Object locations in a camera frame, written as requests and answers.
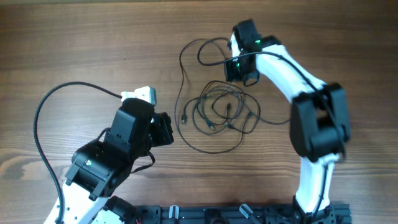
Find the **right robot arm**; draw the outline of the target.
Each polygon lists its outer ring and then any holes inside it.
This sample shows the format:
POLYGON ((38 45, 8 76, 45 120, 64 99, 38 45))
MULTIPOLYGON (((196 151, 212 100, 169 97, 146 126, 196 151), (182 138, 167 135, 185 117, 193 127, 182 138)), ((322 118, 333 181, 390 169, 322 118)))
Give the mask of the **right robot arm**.
POLYGON ((252 86, 265 75, 291 104, 289 135, 300 156, 300 180, 288 221, 349 223, 349 208, 329 199, 333 169, 351 138, 345 90, 308 73, 279 39, 258 33, 251 19, 233 27, 228 47, 227 81, 252 86))

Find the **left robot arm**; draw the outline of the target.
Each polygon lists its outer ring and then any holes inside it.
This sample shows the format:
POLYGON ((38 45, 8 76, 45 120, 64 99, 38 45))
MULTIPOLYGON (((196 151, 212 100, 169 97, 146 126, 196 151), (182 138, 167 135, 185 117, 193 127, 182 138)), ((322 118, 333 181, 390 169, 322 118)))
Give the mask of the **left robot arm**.
POLYGON ((153 158, 150 149, 172 144, 170 116, 156 113, 144 100, 129 98, 117 110, 111 127, 72 156, 46 223, 139 223, 136 208, 113 193, 132 173, 140 157, 153 158))

